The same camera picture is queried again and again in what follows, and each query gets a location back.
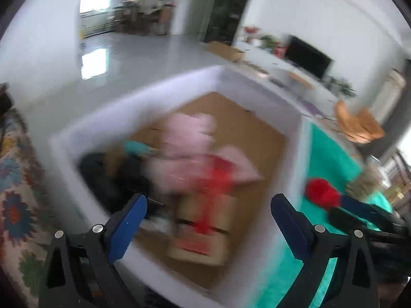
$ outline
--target red pom-pom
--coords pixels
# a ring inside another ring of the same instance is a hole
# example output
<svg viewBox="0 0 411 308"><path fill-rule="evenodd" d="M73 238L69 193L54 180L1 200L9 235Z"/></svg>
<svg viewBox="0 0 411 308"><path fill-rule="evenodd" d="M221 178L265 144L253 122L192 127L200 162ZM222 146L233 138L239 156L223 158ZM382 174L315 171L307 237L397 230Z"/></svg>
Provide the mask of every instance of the red pom-pom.
<svg viewBox="0 0 411 308"><path fill-rule="evenodd" d="M323 209L340 205L340 194L327 180L312 179L305 186L305 196L309 201Z"/></svg>

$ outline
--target orange chair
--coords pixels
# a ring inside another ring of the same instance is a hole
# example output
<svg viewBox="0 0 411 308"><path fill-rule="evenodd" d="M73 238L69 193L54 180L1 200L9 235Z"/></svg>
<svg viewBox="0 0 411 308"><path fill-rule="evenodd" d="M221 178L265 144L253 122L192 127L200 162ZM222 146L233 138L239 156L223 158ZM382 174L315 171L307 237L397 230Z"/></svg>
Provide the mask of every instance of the orange chair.
<svg viewBox="0 0 411 308"><path fill-rule="evenodd" d="M362 109L352 116L344 101L339 100L335 105L335 115L338 127L345 137L353 142L367 144L384 136L384 130L377 123L368 109Z"/></svg>

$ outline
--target white box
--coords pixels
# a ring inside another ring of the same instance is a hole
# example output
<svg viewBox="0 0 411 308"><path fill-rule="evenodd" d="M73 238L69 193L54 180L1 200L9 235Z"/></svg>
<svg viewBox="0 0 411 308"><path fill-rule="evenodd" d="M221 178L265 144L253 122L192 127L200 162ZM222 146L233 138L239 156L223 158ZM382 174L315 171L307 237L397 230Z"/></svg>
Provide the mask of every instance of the white box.
<svg viewBox="0 0 411 308"><path fill-rule="evenodd" d="M51 137L55 164L55 181L51 189L52 195L58 196L53 204L58 205L57 217L70 232L84 232L94 224L104 224L109 215L77 170L81 157L124 140L160 115L211 91L254 111L258 118L288 138L280 168L266 196L267 207L262 208L225 276L208 292L156 264L135 242L120 261L120 269L127 273L125 282L128 286L133 287L133 283L140 280L183 308L240 308L249 303L264 282L267 263L274 262L276 252L281 256L285 242L270 213L271 197L284 193L298 207L303 195L311 145L310 124L292 101L223 66L178 75L127 94Z"/></svg>

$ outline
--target black tv screen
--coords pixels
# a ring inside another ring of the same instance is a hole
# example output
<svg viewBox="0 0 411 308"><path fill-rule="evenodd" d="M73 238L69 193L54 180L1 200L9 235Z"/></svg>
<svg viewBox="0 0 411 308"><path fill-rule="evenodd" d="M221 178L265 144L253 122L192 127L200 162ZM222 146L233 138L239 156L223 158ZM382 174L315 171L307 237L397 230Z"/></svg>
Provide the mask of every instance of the black tv screen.
<svg viewBox="0 0 411 308"><path fill-rule="evenodd" d="M294 36L291 36L291 42L284 58L320 80L332 61L324 53Z"/></svg>

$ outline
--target gray curtain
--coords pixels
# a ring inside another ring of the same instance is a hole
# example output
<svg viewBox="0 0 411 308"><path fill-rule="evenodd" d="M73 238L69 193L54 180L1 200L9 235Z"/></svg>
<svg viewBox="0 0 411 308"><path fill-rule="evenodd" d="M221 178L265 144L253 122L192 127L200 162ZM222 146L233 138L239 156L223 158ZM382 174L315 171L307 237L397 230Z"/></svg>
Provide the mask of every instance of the gray curtain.
<svg viewBox="0 0 411 308"><path fill-rule="evenodd" d="M373 155L384 161L390 151L396 147L404 133L411 128L411 60L406 61L404 77L407 83L402 91L401 98L382 126L385 136L359 148L364 158Z"/></svg>

